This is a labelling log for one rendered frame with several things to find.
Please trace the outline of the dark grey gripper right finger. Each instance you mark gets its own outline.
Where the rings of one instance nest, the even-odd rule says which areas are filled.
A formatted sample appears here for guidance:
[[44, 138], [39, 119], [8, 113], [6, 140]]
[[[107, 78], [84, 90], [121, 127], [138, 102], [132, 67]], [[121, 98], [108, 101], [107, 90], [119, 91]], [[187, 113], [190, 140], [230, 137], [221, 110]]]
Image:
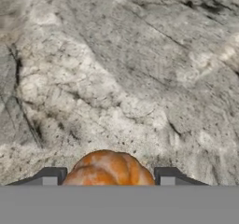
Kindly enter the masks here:
[[158, 186], [205, 186], [204, 182], [186, 176], [175, 167], [156, 167], [154, 176]]

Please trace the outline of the orange lumpy frozen food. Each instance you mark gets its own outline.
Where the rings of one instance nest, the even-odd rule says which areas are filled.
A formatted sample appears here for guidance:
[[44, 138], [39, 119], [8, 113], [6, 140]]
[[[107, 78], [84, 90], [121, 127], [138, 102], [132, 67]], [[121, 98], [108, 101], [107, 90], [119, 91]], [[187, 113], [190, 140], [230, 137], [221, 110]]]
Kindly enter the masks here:
[[134, 156], [112, 150], [93, 151], [81, 158], [64, 186], [153, 186], [154, 178]]

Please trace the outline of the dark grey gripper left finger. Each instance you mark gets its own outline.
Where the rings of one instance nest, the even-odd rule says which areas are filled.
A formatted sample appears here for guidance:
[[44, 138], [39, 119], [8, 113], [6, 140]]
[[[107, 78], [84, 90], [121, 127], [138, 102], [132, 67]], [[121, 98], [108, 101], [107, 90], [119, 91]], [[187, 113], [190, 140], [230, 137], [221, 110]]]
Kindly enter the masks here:
[[44, 167], [35, 175], [9, 183], [10, 186], [61, 186], [67, 176], [66, 167]]

